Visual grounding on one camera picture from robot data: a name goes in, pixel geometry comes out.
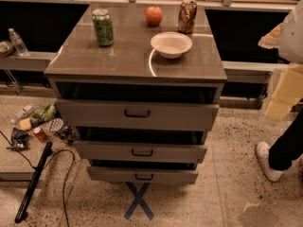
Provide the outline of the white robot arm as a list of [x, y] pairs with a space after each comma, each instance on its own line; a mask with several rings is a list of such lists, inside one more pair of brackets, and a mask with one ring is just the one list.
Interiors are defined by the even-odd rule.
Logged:
[[258, 46], [276, 48], [279, 57], [286, 61], [303, 62], [303, 0], [297, 3], [281, 24], [258, 41]]

